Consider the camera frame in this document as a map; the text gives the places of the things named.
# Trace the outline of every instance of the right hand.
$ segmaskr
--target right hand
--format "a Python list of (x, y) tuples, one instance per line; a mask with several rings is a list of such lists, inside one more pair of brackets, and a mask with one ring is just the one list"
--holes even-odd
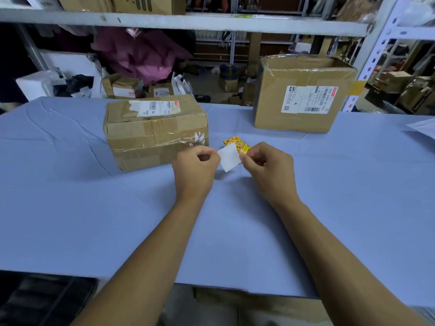
[(243, 166), (257, 183), (261, 195), (273, 206), (298, 202), (293, 157), (265, 142), (241, 155)]

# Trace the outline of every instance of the hand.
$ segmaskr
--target hand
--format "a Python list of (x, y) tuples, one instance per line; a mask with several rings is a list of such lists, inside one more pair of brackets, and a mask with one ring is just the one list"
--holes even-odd
[(273, 206), (298, 202), (293, 157), (265, 142), (241, 155), (243, 166), (257, 183), (261, 195)]
[(204, 202), (213, 186), (220, 156), (215, 149), (197, 145), (178, 153), (172, 162), (177, 200), (200, 199)]

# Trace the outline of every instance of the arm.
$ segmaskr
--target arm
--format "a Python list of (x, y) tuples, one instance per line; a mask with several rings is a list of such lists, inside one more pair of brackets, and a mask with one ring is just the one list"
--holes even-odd
[(335, 326), (425, 325), (300, 201), (290, 155), (262, 142), (243, 165), (279, 214)]
[(178, 154), (172, 164), (174, 206), (71, 326), (156, 324), (219, 162), (216, 151), (206, 146)]

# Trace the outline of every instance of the forearm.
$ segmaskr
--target forearm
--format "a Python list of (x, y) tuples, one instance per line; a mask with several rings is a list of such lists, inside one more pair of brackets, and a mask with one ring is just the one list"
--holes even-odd
[(275, 206), (335, 326), (424, 325), (301, 202)]
[(200, 200), (176, 202), (73, 326), (155, 325), (202, 204)]

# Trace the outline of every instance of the metal shelf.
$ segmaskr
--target metal shelf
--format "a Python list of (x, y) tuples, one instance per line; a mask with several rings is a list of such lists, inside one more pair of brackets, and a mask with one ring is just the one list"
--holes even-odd
[(435, 40), (435, 27), (395, 27), (391, 30), (389, 38)]
[(318, 18), (191, 12), (185, 16), (0, 9), (0, 22), (366, 36), (367, 24)]

